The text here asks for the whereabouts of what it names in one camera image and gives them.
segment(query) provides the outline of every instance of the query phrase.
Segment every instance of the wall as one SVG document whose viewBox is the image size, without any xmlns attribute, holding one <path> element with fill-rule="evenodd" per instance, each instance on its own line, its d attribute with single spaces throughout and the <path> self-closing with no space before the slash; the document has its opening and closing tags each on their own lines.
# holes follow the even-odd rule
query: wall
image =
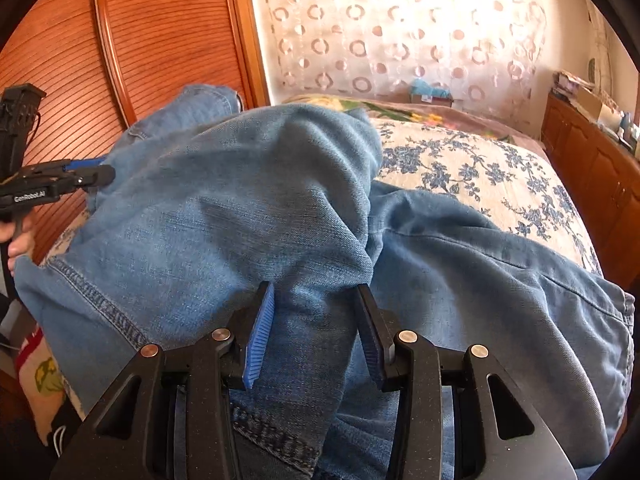
<svg viewBox="0 0 640 480">
<path fill-rule="evenodd" d="M 536 139 L 540 138 L 553 72 L 564 69 L 587 79 L 592 37 L 585 0 L 542 1 L 546 10 L 546 42 L 538 59 L 528 115 L 520 123 L 521 130 Z"/>
<path fill-rule="evenodd" d="M 609 23 L 607 23 L 607 36 L 613 79 L 611 97 L 620 108 L 633 115 L 636 111 L 636 98 L 638 97 L 638 70 Z"/>
</svg>

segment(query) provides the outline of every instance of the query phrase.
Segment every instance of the jeans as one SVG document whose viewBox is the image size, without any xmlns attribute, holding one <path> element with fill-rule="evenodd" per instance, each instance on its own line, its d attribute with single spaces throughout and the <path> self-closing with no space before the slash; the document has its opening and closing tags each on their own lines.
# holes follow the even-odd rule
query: jeans
<svg viewBox="0 0 640 480">
<path fill-rule="evenodd" d="M 375 181 L 380 138 L 360 110 L 238 111 L 230 89 L 187 87 L 123 134 L 68 252 L 18 259 L 18 293 L 86 410 L 141 346 L 192 344 L 270 280 L 260 378 L 232 395 L 245 478 L 384 478 L 398 398 L 370 380 L 351 304 L 370 283 L 434 344 L 487 346 L 583 476 L 604 459 L 630 387 L 631 296 L 455 199 Z"/>
</svg>

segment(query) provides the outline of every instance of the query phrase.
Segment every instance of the wooden wardrobe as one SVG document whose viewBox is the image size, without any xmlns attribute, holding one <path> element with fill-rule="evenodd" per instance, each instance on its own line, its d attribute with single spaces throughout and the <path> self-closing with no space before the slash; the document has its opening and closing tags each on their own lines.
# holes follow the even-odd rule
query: wooden wardrobe
<svg viewBox="0 0 640 480">
<path fill-rule="evenodd" d="M 0 51 L 0 87 L 25 82 L 47 93 L 25 164 L 104 154 L 189 83 L 268 103 L 250 0 L 37 0 Z M 83 207 L 39 208 L 34 261 Z"/>
</svg>

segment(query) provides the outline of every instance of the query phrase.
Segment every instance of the wooden door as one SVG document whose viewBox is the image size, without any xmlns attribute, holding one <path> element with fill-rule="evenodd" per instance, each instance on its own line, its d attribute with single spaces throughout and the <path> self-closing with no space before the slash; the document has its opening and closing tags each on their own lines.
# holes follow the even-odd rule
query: wooden door
<svg viewBox="0 0 640 480">
<path fill-rule="evenodd" d="M 568 122 L 568 129 L 562 146 L 562 163 L 557 164 L 554 169 L 558 172 L 575 205 L 578 206 L 586 200 L 583 196 L 584 181 L 596 158 L 596 149 L 590 138 L 591 125 L 579 117 L 567 117 L 566 114 L 564 117 Z"/>
<path fill-rule="evenodd" d="M 629 290 L 640 275 L 640 184 L 624 189 L 608 240 L 598 254 L 605 278 Z"/>
<path fill-rule="evenodd" d="M 562 110 L 556 105 L 555 101 L 555 99 L 549 98 L 545 122 L 542 126 L 542 141 L 551 160 L 559 159 L 561 156 L 567 128 Z"/>
<path fill-rule="evenodd" d="M 609 143 L 608 139 L 600 139 L 593 163 L 586 172 L 582 192 L 574 199 L 598 254 L 604 251 L 620 214 L 619 202 L 624 180 L 622 170 L 616 164 L 619 157 L 615 153 L 615 146 L 607 146 L 606 143 Z"/>
</svg>

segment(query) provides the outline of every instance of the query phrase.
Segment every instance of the blue floral pattern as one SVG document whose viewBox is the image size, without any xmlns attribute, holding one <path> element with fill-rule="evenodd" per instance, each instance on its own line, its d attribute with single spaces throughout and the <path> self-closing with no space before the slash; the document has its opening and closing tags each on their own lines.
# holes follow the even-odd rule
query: blue floral pattern
<svg viewBox="0 0 640 480">
<path fill-rule="evenodd" d="M 539 156 L 441 126 L 370 120 L 382 138 L 380 180 L 451 196 L 499 228 L 545 244 L 602 275 L 580 215 Z"/>
</svg>

